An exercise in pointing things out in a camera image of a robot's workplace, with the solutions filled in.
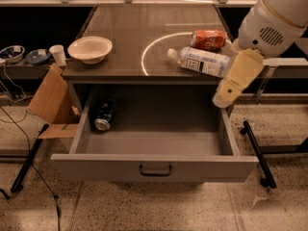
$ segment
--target speckled floor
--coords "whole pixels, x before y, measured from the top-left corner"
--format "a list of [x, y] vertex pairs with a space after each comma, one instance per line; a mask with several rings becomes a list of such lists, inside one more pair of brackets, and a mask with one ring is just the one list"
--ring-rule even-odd
[[[25, 116], [26, 105], [1, 103], [15, 120]], [[25, 135], [0, 110], [0, 147], [27, 147]], [[260, 144], [299, 143], [308, 136], [307, 104], [245, 104], [235, 106], [232, 128], [243, 154], [253, 154], [247, 136], [247, 119]], [[27, 115], [18, 125], [33, 143], [43, 121]], [[296, 230], [308, 227], [307, 154], [267, 155], [277, 188], [259, 184], [257, 166], [242, 184], [166, 184], [67, 182], [51, 166], [54, 152], [65, 152], [60, 140], [42, 142], [34, 166], [59, 199], [61, 230]], [[52, 193], [30, 167], [23, 190], [11, 193], [21, 168], [17, 163], [0, 164], [0, 230], [58, 230]]]

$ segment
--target drawer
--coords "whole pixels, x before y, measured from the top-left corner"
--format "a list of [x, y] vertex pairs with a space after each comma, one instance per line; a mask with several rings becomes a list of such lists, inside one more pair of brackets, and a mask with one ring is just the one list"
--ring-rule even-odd
[[[51, 160], [67, 180], [243, 182], [258, 163], [241, 156], [214, 86], [93, 85], [68, 154]], [[93, 126], [95, 107], [113, 98], [111, 129]]]

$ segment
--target cardboard flap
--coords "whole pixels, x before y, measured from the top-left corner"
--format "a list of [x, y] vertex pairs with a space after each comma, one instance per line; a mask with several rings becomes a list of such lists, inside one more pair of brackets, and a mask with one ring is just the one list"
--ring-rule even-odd
[[51, 124], [39, 139], [74, 138], [78, 124]]
[[63, 71], [57, 65], [52, 64], [28, 106], [30, 112], [49, 124], [77, 122], [77, 115], [72, 110], [73, 104], [67, 83], [61, 76], [62, 73]]

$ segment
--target white cup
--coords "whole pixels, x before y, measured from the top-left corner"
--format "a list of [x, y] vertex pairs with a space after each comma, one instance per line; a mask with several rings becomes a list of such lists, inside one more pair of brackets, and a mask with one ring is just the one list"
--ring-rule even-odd
[[56, 44], [50, 47], [49, 49], [50, 53], [54, 57], [56, 64], [58, 66], [65, 66], [65, 53], [64, 53], [64, 47], [60, 44]]

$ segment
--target bowl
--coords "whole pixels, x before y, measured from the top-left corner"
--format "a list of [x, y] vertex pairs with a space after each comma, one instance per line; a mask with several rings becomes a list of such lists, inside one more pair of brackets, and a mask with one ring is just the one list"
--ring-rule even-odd
[[18, 63], [25, 53], [25, 48], [21, 45], [13, 45], [4, 48], [0, 51], [0, 58], [4, 59], [7, 63]]
[[101, 37], [89, 36], [73, 41], [67, 48], [68, 54], [85, 64], [98, 64], [112, 50], [110, 40]]
[[32, 65], [44, 65], [48, 64], [50, 60], [51, 54], [46, 49], [39, 49], [31, 51], [26, 56], [26, 61]]

